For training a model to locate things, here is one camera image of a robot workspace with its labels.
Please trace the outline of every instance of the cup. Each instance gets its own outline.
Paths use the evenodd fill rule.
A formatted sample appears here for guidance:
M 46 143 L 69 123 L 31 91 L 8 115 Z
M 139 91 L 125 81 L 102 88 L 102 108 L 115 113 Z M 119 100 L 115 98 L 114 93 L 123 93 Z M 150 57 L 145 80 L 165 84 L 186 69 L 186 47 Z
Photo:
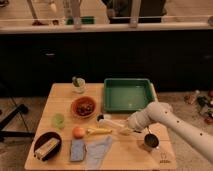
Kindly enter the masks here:
M 147 134 L 144 138 L 144 148 L 146 151 L 151 152 L 154 148 L 159 145 L 159 140 L 154 134 Z
M 83 78 L 76 78 L 75 81 L 72 82 L 74 91 L 76 93 L 82 94 L 85 92 L 85 80 Z

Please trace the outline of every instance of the gray cloth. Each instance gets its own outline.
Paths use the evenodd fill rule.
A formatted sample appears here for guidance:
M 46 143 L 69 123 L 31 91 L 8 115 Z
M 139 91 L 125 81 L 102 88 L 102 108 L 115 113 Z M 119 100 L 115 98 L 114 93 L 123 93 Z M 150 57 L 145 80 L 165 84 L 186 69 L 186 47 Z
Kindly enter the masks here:
M 87 154 L 85 170 L 98 170 L 106 153 L 109 151 L 111 144 L 112 137 L 110 136 L 88 144 L 86 146 Z

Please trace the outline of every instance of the wooden table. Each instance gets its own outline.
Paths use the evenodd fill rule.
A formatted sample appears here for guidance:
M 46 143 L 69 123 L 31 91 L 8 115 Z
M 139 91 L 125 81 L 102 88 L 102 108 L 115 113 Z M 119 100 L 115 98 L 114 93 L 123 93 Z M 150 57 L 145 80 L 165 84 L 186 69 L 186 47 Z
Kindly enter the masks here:
M 81 97 L 91 96 L 97 103 L 95 115 L 88 119 L 78 119 L 71 115 L 71 103 Z M 76 125 L 84 128 L 88 126 L 97 126 L 96 116 L 103 111 L 103 84 L 86 84 L 86 91 L 83 94 L 77 94 L 73 91 L 72 85 L 53 84 L 46 106 L 43 111 L 38 129 L 31 149 L 29 151 L 25 169 L 27 170 L 84 170 L 83 162 L 70 162 L 71 130 Z M 61 113 L 65 117 L 65 127 L 60 130 L 51 126 L 51 118 L 54 114 Z M 111 115 L 112 119 L 118 122 L 126 119 L 128 114 Z M 110 134 L 113 138 L 113 144 L 106 154 L 101 166 L 101 170 L 161 170 L 175 169 L 176 160 L 172 145 L 168 136 L 167 128 L 161 124 L 150 126 L 151 131 L 157 135 L 160 140 L 158 149 L 147 152 L 143 148 L 144 136 L 148 133 L 144 130 L 141 134 L 133 133 L 130 136 L 119 134 L 113 130 Z M 39 136 L 46 132 L 57 132 L 62 138 L 62 146 L 57 155 L 46 162 L 39 161 L 34 157 L 34 143 Z M 85 142 L 93 142 L 102 139 L 106 135 L 91 135 L 85 138 Z

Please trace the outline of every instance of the green tray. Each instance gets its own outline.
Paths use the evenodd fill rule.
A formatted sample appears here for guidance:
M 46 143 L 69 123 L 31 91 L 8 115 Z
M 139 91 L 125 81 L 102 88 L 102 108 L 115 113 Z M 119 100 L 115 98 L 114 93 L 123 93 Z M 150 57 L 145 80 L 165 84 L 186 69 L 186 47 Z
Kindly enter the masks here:
M 131 113 L 154 101 L 148 79 L 107 78 L 104 80 L 104 110 L 113 113 Z

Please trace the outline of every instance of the dark background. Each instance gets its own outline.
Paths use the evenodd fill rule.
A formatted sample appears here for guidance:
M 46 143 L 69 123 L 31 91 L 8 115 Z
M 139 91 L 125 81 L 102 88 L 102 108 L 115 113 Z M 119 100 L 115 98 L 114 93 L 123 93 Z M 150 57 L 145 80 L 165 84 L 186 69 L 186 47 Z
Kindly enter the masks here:
M 0 96 L 48 95 L 52 83 L 148 78 L 159 91 L 213 88 L 213 30 L 0 35 Z

